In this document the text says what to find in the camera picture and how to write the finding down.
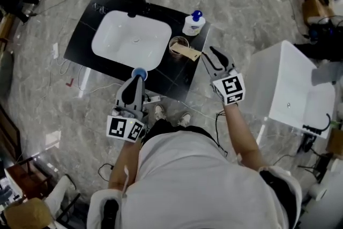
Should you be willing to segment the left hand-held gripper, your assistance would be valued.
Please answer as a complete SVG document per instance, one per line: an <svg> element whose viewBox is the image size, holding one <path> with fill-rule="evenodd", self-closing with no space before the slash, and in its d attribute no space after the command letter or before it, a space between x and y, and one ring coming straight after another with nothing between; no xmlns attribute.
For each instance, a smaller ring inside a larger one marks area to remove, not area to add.
<svg viewBox="0 0 343 229"><path fill-rule="evenodd" d="M135 143L145 128L143 111L145 82L142 77L128 79L117 91L116 106L107 116L106 136Z"/></svg>

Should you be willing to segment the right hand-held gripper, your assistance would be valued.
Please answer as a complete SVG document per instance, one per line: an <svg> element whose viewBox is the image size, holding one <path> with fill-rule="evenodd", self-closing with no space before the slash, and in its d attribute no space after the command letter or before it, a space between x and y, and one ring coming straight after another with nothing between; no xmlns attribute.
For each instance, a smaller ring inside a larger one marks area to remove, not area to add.
<svg viewBox="0 0 343 229"><path fill-rule="evenodd" d="M234 68L234 60L230 54L219 47L210 46L211 52L217 57L220 67L216 67L206 53L201 58L210 79L212 87L224 105L237 104L245 98L245 86L241 73Z"/></svg>

